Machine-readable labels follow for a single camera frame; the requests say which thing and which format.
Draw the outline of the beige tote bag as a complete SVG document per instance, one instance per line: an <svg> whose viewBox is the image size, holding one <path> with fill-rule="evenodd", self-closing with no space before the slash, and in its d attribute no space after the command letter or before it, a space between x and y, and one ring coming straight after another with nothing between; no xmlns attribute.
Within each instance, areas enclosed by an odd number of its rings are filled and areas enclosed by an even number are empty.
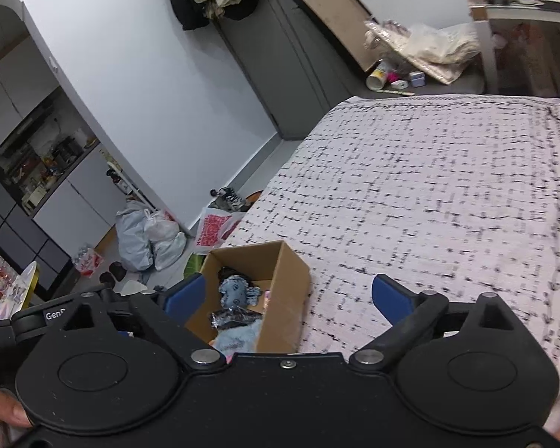
<svg viewBox="0 0 560 448"><path fill-rule="evenodd" d="M393 20L365 21L365 47L382 47L443 85L455 82L480 54L472 23L437 29L418 23L410 28Z"/></svg>

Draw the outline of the black packaged cloth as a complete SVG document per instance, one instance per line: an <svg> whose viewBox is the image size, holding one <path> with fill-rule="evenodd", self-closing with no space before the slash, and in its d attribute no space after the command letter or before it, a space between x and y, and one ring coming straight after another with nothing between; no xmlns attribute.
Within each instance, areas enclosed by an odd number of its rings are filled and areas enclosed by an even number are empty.
<svg viewBox="0 0 560 448"><path fill-rule="evenodd" d="M216 331L247 327L261 318L259 312L241 307L222 308L209 314L210 324Z"/></svg>

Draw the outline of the dark grey door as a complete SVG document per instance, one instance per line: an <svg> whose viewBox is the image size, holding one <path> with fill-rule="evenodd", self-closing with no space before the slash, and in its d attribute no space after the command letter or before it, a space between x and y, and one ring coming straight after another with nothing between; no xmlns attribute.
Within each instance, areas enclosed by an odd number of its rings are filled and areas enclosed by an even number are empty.
<svg viewBox="0 0 560 448"><path fill-rule="evenodd" d="M286 141L302 140L338 103L366 92L330 37L294 0L258 0L216 27Z"/></svg>

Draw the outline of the white patterned bed cover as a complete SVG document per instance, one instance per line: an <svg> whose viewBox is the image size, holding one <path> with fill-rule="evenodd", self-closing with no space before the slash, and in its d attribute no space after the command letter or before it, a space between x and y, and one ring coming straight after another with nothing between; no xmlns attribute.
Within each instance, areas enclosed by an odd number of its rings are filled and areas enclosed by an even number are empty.
<svg viewBox="0 0 560 448"><path fill-rule="evenodd" d="M560 375L560 99L351 98L324 116L227 239L282 241L311 273L302 353L385 332L385 274L451 301L498 294ZM560 397L547 428L560 429Z"/></svg>

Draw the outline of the brown cardboard box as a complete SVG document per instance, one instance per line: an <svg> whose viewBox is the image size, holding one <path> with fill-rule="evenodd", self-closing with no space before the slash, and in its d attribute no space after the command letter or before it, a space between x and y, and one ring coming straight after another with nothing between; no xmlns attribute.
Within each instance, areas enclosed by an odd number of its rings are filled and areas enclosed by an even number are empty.
<svg viewBox="0 0 560 448"><path fill-rule="evenodd" d="M252 307L263 314L255 351L295 353L310 291L310 272L307 263L283 241L211 251L200 270L205 279L205 301L185 327L202 341L213 342L216 332L209 317L220 308L218 272L223 267L246 275L262 290L258 304Z"/></svg>

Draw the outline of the green leaf mat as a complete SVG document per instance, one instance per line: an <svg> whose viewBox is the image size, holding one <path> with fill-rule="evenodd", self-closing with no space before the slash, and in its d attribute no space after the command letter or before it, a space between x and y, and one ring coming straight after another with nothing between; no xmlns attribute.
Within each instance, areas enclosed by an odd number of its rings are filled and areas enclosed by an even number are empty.
<svg viewBox="0 0 560 448"><path fill-rule="evenodd" d="M183 278L187 279L190 276L199 273L201 271L202 265L205 261L205 256L204 255L199 255L199 254L195 254L193 253L189 259L187 260L187 263L185 265L185 269L183 272Z"/></svg>

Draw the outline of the white plastic bag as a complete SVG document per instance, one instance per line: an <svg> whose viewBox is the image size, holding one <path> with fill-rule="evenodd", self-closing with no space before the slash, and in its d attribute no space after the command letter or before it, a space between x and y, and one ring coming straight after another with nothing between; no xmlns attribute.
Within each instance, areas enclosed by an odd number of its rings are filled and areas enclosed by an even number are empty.
<svg viewBox="0 0 560 448"><path fill-rule="evenodd" d="M162 271L183 255L187 238L179 224L166 211L145 213L144 233L152 245L153 265Z"/></svg>

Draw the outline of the grey pink fuzzy slipper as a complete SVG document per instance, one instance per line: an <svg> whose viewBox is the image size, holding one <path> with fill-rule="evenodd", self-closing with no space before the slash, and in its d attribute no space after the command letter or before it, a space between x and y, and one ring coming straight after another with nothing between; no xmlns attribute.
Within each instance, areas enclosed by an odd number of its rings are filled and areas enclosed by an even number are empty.
<svg viewBox="0 0 560 448"><path fill-rule="evenodd" d="M226 357L236 353L255 353L263 321L258 318L250 325L219 331L212 347Z"/></svg>

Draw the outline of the grey plastic bag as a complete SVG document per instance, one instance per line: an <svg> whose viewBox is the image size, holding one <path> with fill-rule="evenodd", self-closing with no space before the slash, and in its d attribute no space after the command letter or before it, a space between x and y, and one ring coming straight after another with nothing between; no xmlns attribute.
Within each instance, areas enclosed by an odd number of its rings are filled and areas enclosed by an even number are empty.
<svg viewBox="0 0 560 448"><path fill-rule="evenodd" d="M144 230L147 212L141 202L129 200L116 214L118 253L122 265L132 272L145 271L153 265L152 244Z"/></svg>

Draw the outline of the framed board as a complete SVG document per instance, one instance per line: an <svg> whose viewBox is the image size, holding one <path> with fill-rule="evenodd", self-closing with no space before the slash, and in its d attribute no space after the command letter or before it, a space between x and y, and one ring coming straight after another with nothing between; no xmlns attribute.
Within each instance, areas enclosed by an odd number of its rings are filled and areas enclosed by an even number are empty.
<svg viewBox="0 0 560 448"><path fill-rule="evenodd" d="M368 76L379 63L379 51L367 47L368 22L377 23L360 0L293 0L311 19L353 73Z"/></svg>

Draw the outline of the white desk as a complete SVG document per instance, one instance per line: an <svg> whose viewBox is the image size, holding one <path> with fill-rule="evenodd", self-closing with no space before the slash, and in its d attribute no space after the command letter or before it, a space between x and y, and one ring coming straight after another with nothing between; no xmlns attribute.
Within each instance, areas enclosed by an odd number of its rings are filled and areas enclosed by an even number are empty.
<svg viewBox="0 0 560 448"><path fill-rule="evenodd" d="M492 24L513 22L549 24L560 27L560 0L538 1L533 5L521 3L493 4L486 0L467 0L469 14L479 37L480 57L489 93L499 90L496 47Z"/></svg>

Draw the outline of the blue denim plush toy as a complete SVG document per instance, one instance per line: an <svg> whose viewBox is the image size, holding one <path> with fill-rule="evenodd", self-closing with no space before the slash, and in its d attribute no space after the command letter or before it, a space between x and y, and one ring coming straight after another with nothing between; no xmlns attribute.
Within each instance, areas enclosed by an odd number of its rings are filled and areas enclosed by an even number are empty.
<svg viewBox="0 0 560 448"><path fill-rule="evenodd" d="M262 290L245 277L232 275L218 287L222 308L255 307L259 303Z"/></svg>

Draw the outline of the red patterned plastic bag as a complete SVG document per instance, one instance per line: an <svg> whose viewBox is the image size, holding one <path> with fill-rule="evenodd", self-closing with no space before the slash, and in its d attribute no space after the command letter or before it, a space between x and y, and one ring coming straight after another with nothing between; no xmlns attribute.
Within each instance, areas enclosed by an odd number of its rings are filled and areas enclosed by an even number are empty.
<svg viewBox="0 0 560 448"><path fill-rule="evenodd" d="M197 254L208 254L220 247L245 216L244 212L228 212L205 207L202 211L195 239Z"/></svg>

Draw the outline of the paper cup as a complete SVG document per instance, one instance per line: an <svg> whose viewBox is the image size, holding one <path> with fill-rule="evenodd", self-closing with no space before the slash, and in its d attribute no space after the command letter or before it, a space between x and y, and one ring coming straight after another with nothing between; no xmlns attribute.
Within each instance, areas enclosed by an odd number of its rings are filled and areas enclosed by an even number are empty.
<svg viewBox="0 0 560 448"><path fill-rule="evenodd" d="M369 90L374 92L381 91L388 82L388 77L391 75L392 68L385 60L380 60L373 71L366 78L366 86Z"/></svg>

